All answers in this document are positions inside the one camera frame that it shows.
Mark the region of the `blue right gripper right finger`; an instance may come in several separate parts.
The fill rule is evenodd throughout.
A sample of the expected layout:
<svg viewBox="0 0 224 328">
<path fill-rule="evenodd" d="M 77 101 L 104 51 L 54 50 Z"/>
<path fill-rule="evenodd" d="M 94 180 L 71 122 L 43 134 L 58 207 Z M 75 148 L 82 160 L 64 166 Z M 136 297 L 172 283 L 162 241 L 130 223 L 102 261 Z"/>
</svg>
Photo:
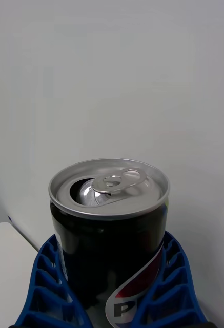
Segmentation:
<svg viewBox="0 0 224 328">
<path fill-rule="evenodd" d="M 165 232 L 161 267 L 131 327 L 190 327 L 208 322 L 197 301 L 188 258 Z"/>
</svg>

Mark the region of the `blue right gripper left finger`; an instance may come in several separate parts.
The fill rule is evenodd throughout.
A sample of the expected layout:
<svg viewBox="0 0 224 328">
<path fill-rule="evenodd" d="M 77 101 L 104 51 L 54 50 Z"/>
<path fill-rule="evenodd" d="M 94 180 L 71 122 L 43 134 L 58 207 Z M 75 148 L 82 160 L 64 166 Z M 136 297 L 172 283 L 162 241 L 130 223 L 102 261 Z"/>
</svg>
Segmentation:
<svg viewBox="0 0 224 328">
<path fill-rule="evenodd" d="M 34 261 L 25 305 L 15 327 L 91 327 L 60 266 L 57 241 L 51 236 Z"/>
</svg>

